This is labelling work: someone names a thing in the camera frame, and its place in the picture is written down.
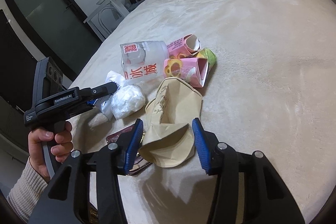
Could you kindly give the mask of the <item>left cream sweater forearm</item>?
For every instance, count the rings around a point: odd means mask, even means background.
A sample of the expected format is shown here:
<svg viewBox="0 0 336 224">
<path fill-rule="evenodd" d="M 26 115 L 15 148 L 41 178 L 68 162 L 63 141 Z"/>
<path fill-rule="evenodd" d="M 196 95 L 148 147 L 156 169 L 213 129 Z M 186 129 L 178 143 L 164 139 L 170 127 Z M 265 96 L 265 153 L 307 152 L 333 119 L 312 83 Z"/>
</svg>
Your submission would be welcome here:
<svg viewBox="0 0 336 224">
<path fill-rule="evenodd" d="M 28 223 L 46 187 L 46 180 L 33 168 L 29 157 L 20 178 L 6 198 L 13 211 L 24 223 Z"/>
</svg>

